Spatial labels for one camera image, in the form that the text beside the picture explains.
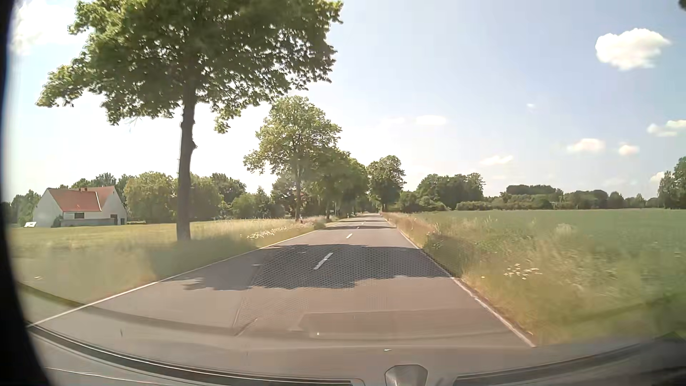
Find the lawn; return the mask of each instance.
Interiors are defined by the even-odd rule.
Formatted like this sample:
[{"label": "lawn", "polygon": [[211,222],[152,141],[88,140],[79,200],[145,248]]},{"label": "lawn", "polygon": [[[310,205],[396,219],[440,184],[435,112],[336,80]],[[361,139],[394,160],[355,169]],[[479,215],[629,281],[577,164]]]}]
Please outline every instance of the lawn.
[{"label": "lawn", "polygon": [[7,231],[20,288],[87,303],[307,233],[316,222],[323,218],[191,223],[187,242],[176,241],[175,224]]},{"label": "lawn", "polygon": [[686,211],[386,216],[539,343],[684,329]]}]

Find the windshield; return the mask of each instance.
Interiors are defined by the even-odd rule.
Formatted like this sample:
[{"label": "windshield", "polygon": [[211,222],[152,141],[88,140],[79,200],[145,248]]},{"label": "windshield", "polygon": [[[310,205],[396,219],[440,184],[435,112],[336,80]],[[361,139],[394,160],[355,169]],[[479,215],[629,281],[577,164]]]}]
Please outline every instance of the windshield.
[{"label": "windshield", "polygon": [[16,2],[2,208],[48,374],[95,370],[47,334],[366,384],[680,334],[685,21],[676,1]]}]

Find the green field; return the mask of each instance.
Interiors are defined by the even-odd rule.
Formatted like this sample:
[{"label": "green field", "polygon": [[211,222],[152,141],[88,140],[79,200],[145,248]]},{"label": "green field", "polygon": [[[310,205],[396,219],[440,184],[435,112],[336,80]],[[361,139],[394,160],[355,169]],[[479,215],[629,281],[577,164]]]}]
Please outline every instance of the green field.
[{"label": "green field", "polygon": [[686,211],[386,214],[540,343],[686,321]]},{"label": "green field", "polygon": [[323,217],[191,223],[186,242],[176,241],[175,224],[11,228],[8,235],[17,281],[85,303],[307,233],[316,223],[323,226]]}]

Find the cloud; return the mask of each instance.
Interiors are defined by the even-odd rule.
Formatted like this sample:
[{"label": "cloud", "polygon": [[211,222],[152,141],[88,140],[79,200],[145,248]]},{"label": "cloud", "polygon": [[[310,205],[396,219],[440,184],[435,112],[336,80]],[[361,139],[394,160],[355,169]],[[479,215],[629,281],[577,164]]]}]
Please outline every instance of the cloud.
[{"label": "cloud", "polygon": [[481,161],[481,164],[486,166],[504,165],[505,163],[512,161],[512,158],[513,157],[511,155],[508,155],[507,157],[500,157],[499,155],[494,155],[493,157],[483,159]]},{"label": "cloud", "polygon": [[626,182],[626,180],[621,179],[619,177],[612,177],[611,179],[607,179],[603,181],[602,185],[603,186],[617,186],[617,185],[623,185]]},{"label": "cloud", "polygon": [[619,155],[634,155],[637,154],[639,150],[638,146],[622,145],[617,152]]},{"label": "cloud", "polygon": [[567,147],[569,152],[601,152],[605,149],[605,142],[596,138],[584,138]]},{"label": "cloud", "polygon": [[654,176],[650,177],[650,182],[652,182],[652,183],[660,183],[660,180],[661,180],[662,177],[664,177],[664,176],[665,176],[665,173],[664,173],[664,172],[657,172],[657,173],[655,173]]},{"label": "cloud", "polygon": [[655,67],[652,59],[661,48],[672,44],[657,32],[634,28],[619,35],[605,34],[595,42],[595,55],[603,63],[626,71],[635,68]]},{"label": "cloud", "polygon": [[10,47],[19,55],[28,55],[35,45],[66,44],[77,38],[69,35],[67,26],[74,20],[74,11],[45,0],[17,3],[12,16]]},{"label": "cloud", "polygon": [[657,137],[675,137],[686,131],[686,120],[667,121],[665,126],[650,124],[647,131]]},{"label": "cloud", "polygon": [[423,126],[443,126],[448,120],[440,115],[422,115],[415,122]]}]

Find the distant road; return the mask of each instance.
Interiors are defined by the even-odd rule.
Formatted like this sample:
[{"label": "distant road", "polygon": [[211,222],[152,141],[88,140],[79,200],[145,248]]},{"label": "distant road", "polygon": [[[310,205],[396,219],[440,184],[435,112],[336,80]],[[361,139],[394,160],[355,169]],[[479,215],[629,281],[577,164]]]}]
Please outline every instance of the distant road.
[{"label": "distant road", "polygon": [[[313,359],[299,361],[306,356],[275,359],[294,348],[308,358],[311,350],[323,358],[326,350],[373,348],[393,361],[408,361],[413,350],[427,348],[529,350],[376,214],[342,220],[40,325],[160,361],[269,374],[294,368],[335,373]],[[401,353],[402,360],[395,357]],[[343,362],[339,365],[336,374],[346,375]]]}]

